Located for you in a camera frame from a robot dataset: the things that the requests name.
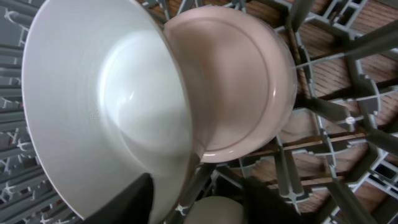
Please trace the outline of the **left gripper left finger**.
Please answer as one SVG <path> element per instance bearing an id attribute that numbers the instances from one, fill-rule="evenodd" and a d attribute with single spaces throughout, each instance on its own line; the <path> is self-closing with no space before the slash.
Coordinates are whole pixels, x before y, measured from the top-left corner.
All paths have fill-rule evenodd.
<path id="1" fill-rule="evenodd" d="M 144 173 L 83 224 L 148 224 L 153 201 L 152 176 Z"/>

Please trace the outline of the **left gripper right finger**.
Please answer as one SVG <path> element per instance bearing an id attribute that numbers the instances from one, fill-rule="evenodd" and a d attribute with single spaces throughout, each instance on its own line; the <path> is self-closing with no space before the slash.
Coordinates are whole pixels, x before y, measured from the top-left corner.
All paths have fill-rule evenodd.
<path id="1" fill-rule="evenodd" d="M 248 224 L 305 224 L 308 220 L 254 177 L 243 179 L 243 205 Z"/>

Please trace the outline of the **white paper cup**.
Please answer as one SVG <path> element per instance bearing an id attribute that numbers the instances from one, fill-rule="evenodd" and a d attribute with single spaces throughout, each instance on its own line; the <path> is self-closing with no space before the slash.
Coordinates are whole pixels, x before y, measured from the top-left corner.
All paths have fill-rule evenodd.
<path id="1" fill-rule="evenodd" d="M 243 224 L 244 207 L 227 197 L 211 196 L 197 201 L 184 219 L 184 224 Z"/>

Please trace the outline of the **grey metal saucer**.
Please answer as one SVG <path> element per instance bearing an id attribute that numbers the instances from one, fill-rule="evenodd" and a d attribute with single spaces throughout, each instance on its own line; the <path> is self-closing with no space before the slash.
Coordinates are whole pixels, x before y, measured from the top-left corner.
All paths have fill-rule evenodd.
<path id="1" fill-rule="evenodd" d="M 27 126 L 55 190 L 81 218 L 141 174 L 154 181 L 151 223 L 177 206 L 195 157 L 182 72 L 136 1 L 48 0 L 22 59 Z"/>

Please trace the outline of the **small pink bowl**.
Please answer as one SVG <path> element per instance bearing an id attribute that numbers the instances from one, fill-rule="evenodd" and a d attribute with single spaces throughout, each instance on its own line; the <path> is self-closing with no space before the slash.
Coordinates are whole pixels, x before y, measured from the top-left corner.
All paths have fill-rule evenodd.
<path id="1" fill-rule="evenodd" d="M 193 59 L 200 69 L 184 74 L 188 88 L 206 99 L 194 109 L 210 132 L 203 162 L 245 156 L 284 127 L 297 74 L 289 48 L 272 27 L 235 9 L 203 6 L 175 16 L 164 32 L 181 66 Z"/>

